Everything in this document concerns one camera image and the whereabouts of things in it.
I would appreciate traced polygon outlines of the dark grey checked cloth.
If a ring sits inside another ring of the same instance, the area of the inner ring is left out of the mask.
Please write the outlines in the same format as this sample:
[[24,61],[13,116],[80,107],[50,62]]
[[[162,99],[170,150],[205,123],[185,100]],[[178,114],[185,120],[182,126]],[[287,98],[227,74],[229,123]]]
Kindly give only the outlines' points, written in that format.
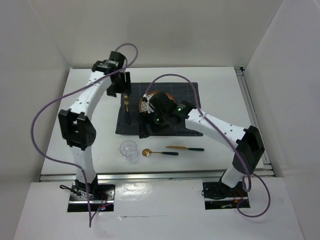
[[[137,136],[139,134],[139,125],[137,115],[139,111],[140,100],[145,93],[149,83],[138,82],[131,84],[131,95],[129,98],[130,125],[127,124],[126,107],[124,98],[121,97],[121,105],[118,112],[115,133],[117,135]],[[154,91],[161,91],[171,95],[176,103],[187,101],[193,105],[196,104],[195,94],[191,85],[187,82],[156,82],[149,90],[149,94]],[[187,129],[183,126],[170,126],[165,130],[155,133],[155,136],[176,136],[176,137],[202,137],[203,134],[195,130]]]

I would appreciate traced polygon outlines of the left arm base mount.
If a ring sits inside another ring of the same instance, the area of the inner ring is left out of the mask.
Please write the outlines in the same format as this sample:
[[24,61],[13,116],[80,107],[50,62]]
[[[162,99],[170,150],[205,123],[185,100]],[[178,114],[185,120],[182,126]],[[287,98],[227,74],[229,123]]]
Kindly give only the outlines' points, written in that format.
[[[61,184],[60,189],[69,191],[68,213],[88,212],[87,194],[84,190],[79,190],[73,183],[71,187]],[[115,199],[115,184],[101,184],[98,186],[95,195],[89,194],[89,202],[92,212],[113,212]]]

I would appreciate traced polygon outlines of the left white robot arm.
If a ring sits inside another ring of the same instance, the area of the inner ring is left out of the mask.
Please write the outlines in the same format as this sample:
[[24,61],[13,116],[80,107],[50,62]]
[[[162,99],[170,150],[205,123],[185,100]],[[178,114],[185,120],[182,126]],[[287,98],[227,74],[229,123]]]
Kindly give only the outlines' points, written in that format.
[[67,110],[60,110],[58,120],[62,138],[69,146],[74,163],[80,166],[76,170],[75,186],[88,200],[97,197],[99,193],[98,177],[93,166],[92,145],[96,139],[97,131],[91,123],[94,110],[104,93],[116,97],[117,94],[131,94],[131,79],[129,72],[120,71],[105,77],[124,67],[127,58],[112,51],[109,59],[97,61],[92,69],[88,81],[89,88],[85,89],[74,104]]

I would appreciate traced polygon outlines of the gold fork green handle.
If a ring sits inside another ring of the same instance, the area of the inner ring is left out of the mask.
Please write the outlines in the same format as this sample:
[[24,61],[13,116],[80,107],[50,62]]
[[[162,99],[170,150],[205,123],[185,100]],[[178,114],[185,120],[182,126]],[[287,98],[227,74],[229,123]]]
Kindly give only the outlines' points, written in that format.
[[128,125],[131,124],[131,117],[129,112],[129,96],[125,93],[123,95],[124,105],[125,105],[125,112],[126,112],[126,122]]

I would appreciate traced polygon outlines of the clear drinking glass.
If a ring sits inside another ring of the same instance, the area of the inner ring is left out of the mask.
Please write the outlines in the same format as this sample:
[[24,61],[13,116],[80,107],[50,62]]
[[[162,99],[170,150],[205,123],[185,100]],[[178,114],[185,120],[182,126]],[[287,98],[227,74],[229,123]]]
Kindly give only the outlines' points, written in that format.
[[138,145],[132,140],[124,141],[119,147],[119,152],[130,164],[138,160]]

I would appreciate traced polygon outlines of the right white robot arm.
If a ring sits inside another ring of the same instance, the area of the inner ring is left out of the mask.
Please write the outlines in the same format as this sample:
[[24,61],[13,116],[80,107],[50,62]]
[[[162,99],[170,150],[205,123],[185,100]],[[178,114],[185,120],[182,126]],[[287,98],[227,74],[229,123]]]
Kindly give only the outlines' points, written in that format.
[[137,117],[139,138],[148,138],[173,126],[184,127],[208,136],[234,152],[232,164],[218,184],[223,196],[230,196],[244,176],[253,174],[265,151],[260,131],[255,126],[244,128],[230,124],[187,101],[177,104],[162,91],[152,96],[144,94],[141,102],[142,111]]

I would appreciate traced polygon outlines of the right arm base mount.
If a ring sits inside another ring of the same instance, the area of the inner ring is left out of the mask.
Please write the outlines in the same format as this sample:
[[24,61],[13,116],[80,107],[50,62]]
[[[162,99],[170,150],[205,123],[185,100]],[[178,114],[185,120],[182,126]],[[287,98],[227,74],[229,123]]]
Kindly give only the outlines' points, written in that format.
[[248,193],[244,191],[242,181],[234,188],[229,188],[219,182],[203,182],[201,195],[204,197],[206,210],[228,210],[239,208],[250,208]]

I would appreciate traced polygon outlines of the floral patterned plate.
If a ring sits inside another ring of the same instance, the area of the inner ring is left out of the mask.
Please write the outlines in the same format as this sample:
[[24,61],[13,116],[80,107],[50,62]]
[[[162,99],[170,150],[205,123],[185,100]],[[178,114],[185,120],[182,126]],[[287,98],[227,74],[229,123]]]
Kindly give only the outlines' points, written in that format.
[[176,105],[172,95],[164,91],[151,91],[145,93],[139,101],[138,109],[140,113],[164,113],[168,112]]

